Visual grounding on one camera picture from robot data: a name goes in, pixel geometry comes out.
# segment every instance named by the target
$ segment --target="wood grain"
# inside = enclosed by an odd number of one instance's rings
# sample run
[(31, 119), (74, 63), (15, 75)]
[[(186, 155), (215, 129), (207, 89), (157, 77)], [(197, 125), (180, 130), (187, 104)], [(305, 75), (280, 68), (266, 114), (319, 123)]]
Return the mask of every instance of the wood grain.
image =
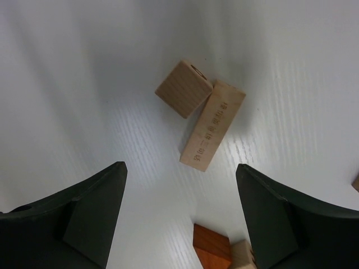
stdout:
[(223, 81), (217, 81), (180, 162), (205, 171), (212, 161), (246, 94)]
[(229, 269), (256, 269), (252, 246), (242, 240), (231, 246), (232, 265)]
[(352, 186), (354, 189), (356, 189), (359, 192), (359, 175), (356, 178), (356, 180), (353, 181)]
[[(192, 219), (249, 239), (238, 163), (359, 210), (359, 1), (147, 2), (0, 1), (0, 211), (125, 161), (107, 267), (200, 269)], [(179, 57), (247, 94), (206, 173), (154, 94)]]
[(189, 61), (182, 60), (155, 93), (186, 119), (207, 99), (212, 90), (212, 84), (207, 78)]
[(228, 269), (232, 263), (229, 239), (198, 224), (193, 246), (204, 269)]

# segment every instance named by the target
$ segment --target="light wooden block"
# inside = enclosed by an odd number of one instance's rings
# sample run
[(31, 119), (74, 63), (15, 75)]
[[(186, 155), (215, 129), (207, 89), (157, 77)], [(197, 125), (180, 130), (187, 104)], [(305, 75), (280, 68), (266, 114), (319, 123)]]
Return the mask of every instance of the light wooden block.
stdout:
[(180, 162), (200, 171), (207, 169), (245, 96), (244, 92), (216, 81)]
[(247, 240), (231, 246), (232, 265), (229, 269), (256, 269), (253, 250)]
[(212, 84), (189, 61), (182, 60), (157, 88), (156, 94), (188, 118), (211, 94)]
[(232, 263), (229, 239), (198, 224), (194, 225), (193, 246), (203, 269), (228, 269)]
[(354, 180), (352, 186), (354, 187), (354, 189), (356, 189), (359, 192), (359, 176), (357, 177), (356, 180)]

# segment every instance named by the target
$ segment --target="white surface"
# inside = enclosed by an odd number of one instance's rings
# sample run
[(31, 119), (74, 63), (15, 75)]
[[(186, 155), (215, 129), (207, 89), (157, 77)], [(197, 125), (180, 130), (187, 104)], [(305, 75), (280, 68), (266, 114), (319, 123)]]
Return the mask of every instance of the white surface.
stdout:
[[(108, 268), (201, 268), (192, 222), (247, 236), (248, 163), (359, 210), (359, 2), (0, 3), (0, 211), (115, 161), (128, 178)], [(154, 95), (181, 59), (247, 98), (206, 173), (178, 162), (196, 115)]]

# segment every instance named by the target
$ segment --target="rectangular wooden block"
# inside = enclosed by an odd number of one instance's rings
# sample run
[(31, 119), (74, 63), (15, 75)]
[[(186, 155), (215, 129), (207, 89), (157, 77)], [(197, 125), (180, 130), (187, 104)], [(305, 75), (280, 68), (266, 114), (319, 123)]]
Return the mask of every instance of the rectangular wooden block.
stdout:
[(193, 246), (204, 269), (228, 269), (232, 263), (228, 237), (198, 224), (194, 225)]
[(352, 186), (354, 187), (354, 189), (356, 189), (359, 192), (359, 176), (357, 177), (356, 180), (354, 180)]
[(231, 246), (232, 265), (229, 269), (256, 269), (252, 246), (242, 240)]
[(189, 61), (182, 60), (157, 88), (156, 94), (183, 118), (188, 118), (211, 94), (212, 84)]
[(200, 171), (207, 169), (245, 96), (244, 92), (216, 81), (180, 162)]

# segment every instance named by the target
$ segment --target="red wooden block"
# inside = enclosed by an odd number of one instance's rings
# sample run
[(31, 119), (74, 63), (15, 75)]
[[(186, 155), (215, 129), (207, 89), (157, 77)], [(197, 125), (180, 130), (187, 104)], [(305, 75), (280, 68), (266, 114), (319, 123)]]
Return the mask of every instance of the red wooden block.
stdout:
[(232, 263), (229, 239), (198, 224), (194, 226), (193, 246), (203, 269), (228, 269)]
[(354, 189), (356, 189), (359, 192), (359, 176), (357, 177), (356, 180), (354, 180), (352, 186)]

